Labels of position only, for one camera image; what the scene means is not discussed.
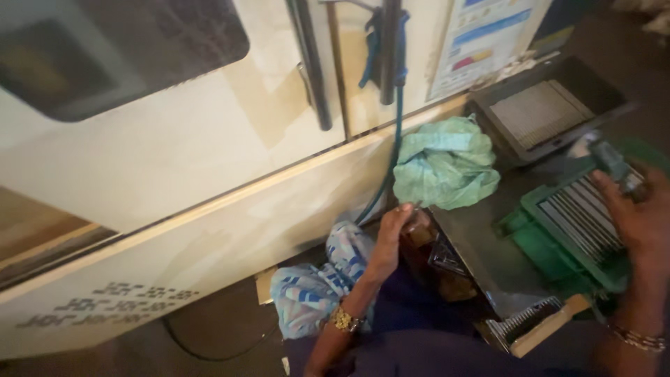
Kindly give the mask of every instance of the blue hose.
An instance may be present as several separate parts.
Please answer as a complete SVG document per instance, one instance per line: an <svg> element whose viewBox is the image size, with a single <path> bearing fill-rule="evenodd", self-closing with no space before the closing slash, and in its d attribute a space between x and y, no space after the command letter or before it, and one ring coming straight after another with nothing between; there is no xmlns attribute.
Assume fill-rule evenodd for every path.
<svg viewBox="0 0 670 377"><path fill-rule="evenodd" d="M400 152L400 144L402 142L402 132L403 132L403 87L396 87L396 93L397 93L397 103L396 103L396 118L395 118L395 139L393 140L393 150L391 151L391 161L389 162L389 169L386 171L386 176L384 177L384 181L382 181L381 186L379 187L379 190L377 190L377 193L375 197L372 199L370 203L368 203L367 207L363 210L363 212L358 216L358 219L356 219L356 224L360 224L363 219L370 214L370 211L373 210L373 207L377 204L379 199L381 198L381 195L384 193L384 190L386 190L386 187L391 183L391 178L393 177L393 168L395 165L398 163L398 153Z"/></svg>
<svg viewBox="0 0 670 377"><path fill-rule="evenodd" d="M373 56L379 52L379 46L381 45L381 42L379 41L380 14L381 9L378 8L378 10L375 11L373 18L366 25L366 30L369 28L369 26L374 26L374 31L370 35L368 35L367 38L368 62L365 71L363 72L363 78L360 80L360 83L358 84L361 88L363 88L370 79L370 75L372 72L372 64L374 60ZM400 145L402 143L402 133L403 133L403 87L405 86L405 78L407 77L407 67L405 65L405 54L407 52L406 49L407 36L405 34L405 24L407 23L408 19L409 14L406 11L403 11L402 16L398 20L398 30L397 30L398 45L395 56L395 62L396 62L395 88L396 88L397 102L395 104L396 108L395 139L393 140L393 149L391 150L391 161L389 162L389 168L386 171L384 181L382 181L379 190L377 190L377 193L375 194L375 197L372 199L370 203L368 203L367 207L365 207L363 212L358 216L358 219L356 219L356 224L360 224L363 221L363 219L370 214L370 211L373 210L373 208L381 198L381 195L384 193L384 190L386 190L386 187L391 183L391 179L393 177L393 168L398 163L398 154L400 152Z"/></svg>

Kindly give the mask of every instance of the crumpled plastic bag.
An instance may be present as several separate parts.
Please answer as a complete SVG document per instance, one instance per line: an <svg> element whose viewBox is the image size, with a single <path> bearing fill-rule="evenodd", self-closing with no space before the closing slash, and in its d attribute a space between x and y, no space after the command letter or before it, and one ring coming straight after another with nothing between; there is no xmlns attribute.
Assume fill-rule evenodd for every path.
<svg viewBox="0 0 670 377"><path fill-rule="evenodd" d="M496 159L491 139L473 121L473 116L451 117L403 138L393 169L400 203L454 209L496 190L500 174L491 167Z"/></svg>

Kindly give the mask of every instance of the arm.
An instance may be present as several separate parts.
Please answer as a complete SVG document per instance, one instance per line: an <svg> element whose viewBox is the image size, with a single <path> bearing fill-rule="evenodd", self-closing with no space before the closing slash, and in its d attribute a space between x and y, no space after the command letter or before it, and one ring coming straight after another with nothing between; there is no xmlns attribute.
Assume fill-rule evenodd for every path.
<svg viewBox="0 0 670 377"><path fill-rule="evenodd" d="M340 307L354 318L363 318L382 283L398 267L400 231L412 215L411 204L404 204L386 213L381 219L377 244L368 266ZM305 376L323 376L326 370L346 351L352 334L328 322L314 345L305 367Z"/></svg>
<svg viewBox="0 0 670 377"><path fill-rule="evenodd" d="M612 323L641 335L660 336L670 281L670 183L660 170L650 169L649 197L634 204L606 174L596 171L592 178L628 247L632 264L630 285ZM657 372L659 356L626 344L611 333L596 348L594 363L609 376L651 377Z"/></svg>

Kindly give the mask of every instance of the metal grate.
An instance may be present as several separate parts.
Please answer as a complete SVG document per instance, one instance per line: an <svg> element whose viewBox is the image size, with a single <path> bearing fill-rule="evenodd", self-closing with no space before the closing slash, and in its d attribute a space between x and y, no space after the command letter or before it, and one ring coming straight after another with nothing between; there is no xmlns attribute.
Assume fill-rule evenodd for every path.
<svg viewBox="0 0 670 377"><path fill-rule="evenodd" d="M552 296L535 303L503 322L487 319L486 325L502 347L510 352L510 347L516 339L534 329L540 322L562 308L563 303L557 297Z"/></svg>
<svg viewBox="0 0 670 377"><path fill-rule="evenodd" d="M638 185L643 181L631 169L627 178ZM563 187L537 205L594 263L602 265L625 249L602 195L588 176Z"/></svg>
<svg viewBox="0 0 670 377"><path fill-rule="evenodd" d="M526 150L595 117L556 80L543 81L491 106Z"/></svg>

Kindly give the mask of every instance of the dark window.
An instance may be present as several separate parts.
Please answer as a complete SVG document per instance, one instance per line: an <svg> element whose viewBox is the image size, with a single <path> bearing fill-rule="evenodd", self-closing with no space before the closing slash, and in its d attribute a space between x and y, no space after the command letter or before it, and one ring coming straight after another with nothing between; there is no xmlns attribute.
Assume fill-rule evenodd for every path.
<svg viewBox="0 0 670 377"><path fill-rule="evenodd" d="M80 121L244 58L232 0L1 0L0 84Z"/></svg>

